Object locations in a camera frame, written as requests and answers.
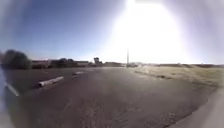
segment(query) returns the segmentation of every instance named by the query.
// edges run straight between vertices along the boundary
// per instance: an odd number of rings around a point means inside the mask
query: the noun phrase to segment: asphalt road
[[[102,68],[16,100],[8,96],[8,104],[18,128],[165,128],[190,115],[212,91]]]

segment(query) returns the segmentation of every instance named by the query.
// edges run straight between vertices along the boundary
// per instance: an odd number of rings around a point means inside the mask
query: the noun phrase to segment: pavement
[[[224,89],[212,94],[208,102],[194,111],[191,116],[177,122],[170,128],[223,128]]]
[[[21,97],[7,93],[17,128],[165,128],[192,114],[213,87],[98,68]]]

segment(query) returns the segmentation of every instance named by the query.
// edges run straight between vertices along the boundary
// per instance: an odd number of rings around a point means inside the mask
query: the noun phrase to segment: sky
[[[0,50],[31,59],[224,63],[223,2],[1,0]]]

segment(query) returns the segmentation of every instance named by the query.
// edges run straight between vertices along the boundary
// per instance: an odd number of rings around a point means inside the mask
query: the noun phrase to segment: blue sky
[[[125,10],[125,0],[2,0],[0,4],[0,50],[17,49],[33,59],[101,57],[115,21]],[[180,26],[183,63],[223,63],[219,3],[168,0],[165,6]],[[117,56],[105,54],[103,59],[125,61],[125,54],[118,60]],[[144,61],[138,58],[133,61]],[[167,60],[161,62],[181,62]]]

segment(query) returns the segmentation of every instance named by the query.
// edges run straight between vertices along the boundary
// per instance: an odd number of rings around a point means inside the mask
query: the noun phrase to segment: sun
[[[127,3],[115,21],[112,36],[104,47],[106,60],[138,62],[180,62],[182,46],[178,25],[160,3]]]

